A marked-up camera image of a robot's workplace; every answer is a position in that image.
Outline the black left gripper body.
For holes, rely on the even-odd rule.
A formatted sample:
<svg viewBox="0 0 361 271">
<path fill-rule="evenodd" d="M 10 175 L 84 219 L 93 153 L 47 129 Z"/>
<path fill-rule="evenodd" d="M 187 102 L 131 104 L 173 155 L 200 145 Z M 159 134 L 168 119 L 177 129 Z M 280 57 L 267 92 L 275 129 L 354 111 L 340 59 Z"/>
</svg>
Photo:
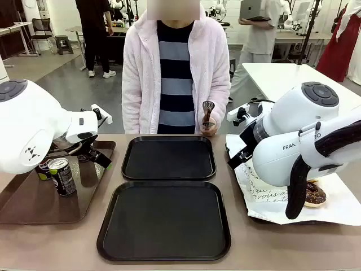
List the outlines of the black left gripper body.
<svg viewBox="0 0 361 271">
<path fill-rule="evenodd" d="M 93 148 L 92 145 L 82 144 L 79 149 L 75 151 L 75 156 L 82 163 L 87 161 L 96 163 L 99 157 L 99 151 Z"/>
</svg>

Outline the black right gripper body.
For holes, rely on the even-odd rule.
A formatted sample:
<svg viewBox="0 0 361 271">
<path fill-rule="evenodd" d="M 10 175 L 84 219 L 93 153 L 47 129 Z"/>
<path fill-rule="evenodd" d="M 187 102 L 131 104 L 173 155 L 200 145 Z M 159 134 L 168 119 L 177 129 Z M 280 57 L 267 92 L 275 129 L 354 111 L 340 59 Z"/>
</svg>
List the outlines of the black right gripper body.
<svg viewBox="0 0 361 271">
<path fill-rule="evenodd" d="M 240 138 L 246 144 L 245 152 L 252 154 L 256 147 L 256 139 L 253 134 L 255 124 L 249 124 L 240 134 Z"/>
</svg>

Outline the person left hand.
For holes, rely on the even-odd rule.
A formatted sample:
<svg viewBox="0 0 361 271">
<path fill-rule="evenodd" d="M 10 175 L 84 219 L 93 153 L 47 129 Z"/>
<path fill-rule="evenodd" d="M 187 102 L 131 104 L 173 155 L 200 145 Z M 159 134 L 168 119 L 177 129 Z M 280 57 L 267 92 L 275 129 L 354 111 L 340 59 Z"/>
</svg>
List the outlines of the person left hand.
<svg viewBox="0 0 361 271">
<path fill-rule="evenodd" d="M 206 123 L 206 126 L 202 126 L 201 132 L 204 136 L 212 137 L 217 133 L 217 125 L 213 123 Z"/>
</svg>

